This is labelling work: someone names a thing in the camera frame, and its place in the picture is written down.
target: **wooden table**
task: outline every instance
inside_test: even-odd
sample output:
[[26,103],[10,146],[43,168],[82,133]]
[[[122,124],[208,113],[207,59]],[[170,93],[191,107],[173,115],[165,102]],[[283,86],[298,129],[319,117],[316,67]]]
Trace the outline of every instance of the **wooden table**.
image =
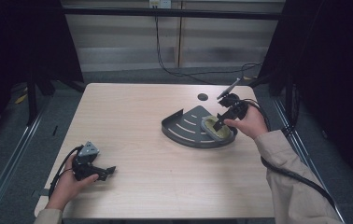
[[[162,133],[162,120],[202,105],[226,111],[216,100],[227,87],[206,85],[90,84],[83,94],[46,188],[67,153],[86,141],[100,150],[93,164],[117,166],[64,210],[78,218],[273,217],[266,169],[253,140],[239,133],[228,146],[184,147]],[[198,95],[205,93],[207,101]],[[249,87],[240,98],[255,99]],[[48,201],[41,197],[35,214]]]

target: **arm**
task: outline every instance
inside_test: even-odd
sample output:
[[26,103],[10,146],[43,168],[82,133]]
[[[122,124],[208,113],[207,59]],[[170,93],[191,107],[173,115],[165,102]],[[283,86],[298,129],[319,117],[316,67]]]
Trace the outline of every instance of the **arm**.
[[74,199],[84,188],[97,180],[98,175],[91,175],[85,179],[77,181],[72,172],[72,161],[76,155],[68,158],[64,172],[51,195],[45,209],[39,212],[35,224],[41,223],[61,223],[63,210],[66,205]]
[[[261,156],[273,166],[293,171],[320,185],[283,133],[267,132],[263,116],[255,107],[250,106],[242,120],[225,119],[224,122],[254,139]],[[328,201],[304,183],[271,170],[267,171],[267,181],[273,195],[276,223],[341,223]]]

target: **beige sleeve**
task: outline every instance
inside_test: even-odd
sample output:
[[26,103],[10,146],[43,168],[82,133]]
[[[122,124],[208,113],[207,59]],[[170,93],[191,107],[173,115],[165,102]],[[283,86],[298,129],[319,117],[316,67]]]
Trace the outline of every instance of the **beige sleeve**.
[[[322,187],[281,131],[262,134],[255,143],[261,156],[273,166],[295,172]],[[275,223],[342,223],[315,189],[271,170],[267,170],[267,182],[273,195]]]
[[63,212],[58,209],[43,209],[37,215],[34,224],[61,224]]

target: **gray carpet floor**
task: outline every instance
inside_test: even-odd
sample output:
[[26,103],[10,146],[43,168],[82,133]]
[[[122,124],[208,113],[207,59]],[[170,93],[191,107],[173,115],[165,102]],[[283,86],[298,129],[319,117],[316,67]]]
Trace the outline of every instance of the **gray carpet floor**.
[[[201,73],[213,71],[234,71],[240,68],[191,68],[173,71],[184,73]],[[253,76],[258,69],[246,71],[244,75]],[[242,73],[214,73],[197,75],[211,84],[230,85]],[[161,69],[134,70],[119,72],[103,72],[84,74],[86,84],[91,82],[112,83],[177,83],[206,84],[191,77],[176,77]],[[0,223],[33,223],[34,210],[38,198],[34,191],[43,188],[49,171],[58,154],[70,122],[78,107],[82,93],[71,90],[63,84],[54,83],[56,92],[53,96],[38,95],[38,105],[43,109],[43,115],[18,163],[7,189],[0,201]],[[28,103],[25,100],[19,105],[14,100],[20,95],[21,86],[12,92],[12,99],[4,115],[0,119],[0,174],[4,171],[8,159],[13,154],[16,145],[26,129],[28,120]],[[260,85],[254,89],[257,99],[265,109],[271,121],[272,129],[283,128],[282,121],[276,112],[274,99],[270,97],[267,86]],[[301,136],[310,158],[316,165],[320,178],[335,199],[346,223],[353,223],[353,171],[340,158],[337,148],[323,137],[315,118],[304,108],[300,111],[297,132]],[[275,223],[273,218],[234,219],[234,220],[186,220],[188,223]],[[67,219],[65,223],[172,223],[172,220],[74,220]]]

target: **person's left hand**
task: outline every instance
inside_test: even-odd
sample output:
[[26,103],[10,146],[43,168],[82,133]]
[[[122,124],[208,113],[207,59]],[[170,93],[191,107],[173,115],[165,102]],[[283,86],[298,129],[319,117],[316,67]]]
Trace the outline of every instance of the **person's left hand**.
[[71,155],[65,163],[64,172],[58,180],[57,186],[52,193],[46,208],[59,209],[63,211],[66,205],[74,199],[84,188],[98,179],[98,175],[91,175],[80,181],[75,179],[72,171],[72,161],[76,157]]

